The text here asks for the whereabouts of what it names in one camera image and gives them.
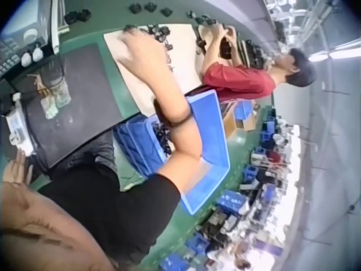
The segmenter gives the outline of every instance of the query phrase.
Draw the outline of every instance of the red shirt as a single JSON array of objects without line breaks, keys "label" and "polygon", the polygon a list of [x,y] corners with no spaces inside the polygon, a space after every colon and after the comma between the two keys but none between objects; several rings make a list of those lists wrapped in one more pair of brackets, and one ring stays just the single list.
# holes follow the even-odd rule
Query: red shirt
[{"label": "red shirt", "polygon": [[271,95],[276,88],[266,71],[243,66],[228,67],[219,63],[207,69],[203,83],[215,88],[220,102],[262,98]]}]

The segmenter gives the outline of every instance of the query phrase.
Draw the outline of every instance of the black hair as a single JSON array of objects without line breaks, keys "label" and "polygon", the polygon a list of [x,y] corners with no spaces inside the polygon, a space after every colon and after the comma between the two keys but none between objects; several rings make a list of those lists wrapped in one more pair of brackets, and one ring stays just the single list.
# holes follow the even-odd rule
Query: black hair
[{"label": "black hair", "polygon": [[311,85],[317,78],[316,69],[307,56],[297,48],[292,48],[289,54],[294,57],[294,65],[300,69],[286,76],[286,82],[293,86],[305,87]]}]

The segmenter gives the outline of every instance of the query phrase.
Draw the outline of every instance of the blue bin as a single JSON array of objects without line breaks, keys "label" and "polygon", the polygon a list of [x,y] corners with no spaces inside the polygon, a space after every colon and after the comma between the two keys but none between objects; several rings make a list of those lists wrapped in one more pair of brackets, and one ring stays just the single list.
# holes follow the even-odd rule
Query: blue bin
[{"label": "blue bin", "polygon": [[224,212],[238,216],[239,211],[247,201],[248,198],[245,195],[242,195],[239,192],[225,190],[216,200],[215,204],[216,206],[219,206]]},{"label": "blue bin", "polygon": [[276,118],[268,115],[267,121],[276,121]]},{"label": "blue bin", "polygon": [[262,147],[257,147],[257,148],[254,150],[254,153],[255,153],[255,154],[261,154],[261,155],[266,155],[266,149],[265,149],[265,148],[262,148]]},{"label": "blue bin", "polygon": [[257,173],[259,171],[259,168],[253,166],[253,165],[247,165],[243,169],[243,179],[244,181],[252,181],[255,179]]},{"label": "blue bin", "polygon": [[163,271],[187,271],[190,264],[181,255],[172,253],[159,263],[159,267]]},{"label": "blue bin", "polygon": [[276,124],[274,121],[267,121],[267,132],[274,134],[275,133],[275,127]]},{"label": "blue bin", "polygon": [[261,132],[261,142],[270,141],[273,136],[273,133],[262,131]]},{"label": "blue bin", "polygon": [[[198,124],[203,150],[202,158],[210,164],[209,172],[186,195],[182,203],[189,213],[196,213],[230,170],[227,141],[224,134],[219,102],[214,90],[187,97]],[[157,172],[166,156],[155,136],[153,124],[158,122],[156,115],[146,118],[139,115],[126,124],[120,124],[115,132],[117,141],[124,146],[130,164],[144,177]]]},{"label": "blue bin", "polygon": [[196,255],[205,255],[205,250],[209,246],[209,241],[206,240],[200,233],[195,233],[193,237],[186,240],[185,245]]},{"label": "blue bin", "polygon": [[246,120],[253,111],[252,102],[250,100],[243,100],[238,103],[234,109],[236,120]]}]

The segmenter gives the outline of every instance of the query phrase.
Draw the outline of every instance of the ceiling light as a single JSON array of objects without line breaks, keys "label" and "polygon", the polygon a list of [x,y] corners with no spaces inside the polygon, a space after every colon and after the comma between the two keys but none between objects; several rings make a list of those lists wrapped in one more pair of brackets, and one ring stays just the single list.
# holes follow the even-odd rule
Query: ceiling light
[{"label": "ceiling light", "polygon": [[361,56],[361,48],[338,50],[329,54],[333,59],[357,58]]},{"label": "ceiling light", "polygon": [[318,61],[322,61],[328,58],[327,54],[320,54],[320,55],[312,55],[309,57],[309,61],[311,62],[318,62]]}]

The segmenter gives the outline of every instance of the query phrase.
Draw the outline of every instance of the pants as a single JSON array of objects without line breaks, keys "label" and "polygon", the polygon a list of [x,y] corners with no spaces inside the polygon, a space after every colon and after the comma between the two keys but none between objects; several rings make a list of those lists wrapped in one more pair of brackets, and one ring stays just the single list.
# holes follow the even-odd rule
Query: pants
[{"label": "pants", "polygon": [[103,134],[92,139],[83,145],[76,152],[65,158],[54,169],[50,170],[50,179],[54,180],[58,176],[64,174],[72,167],[80,164],[103,164],[117,173],[115,164],[113,132],[106,131]]}]

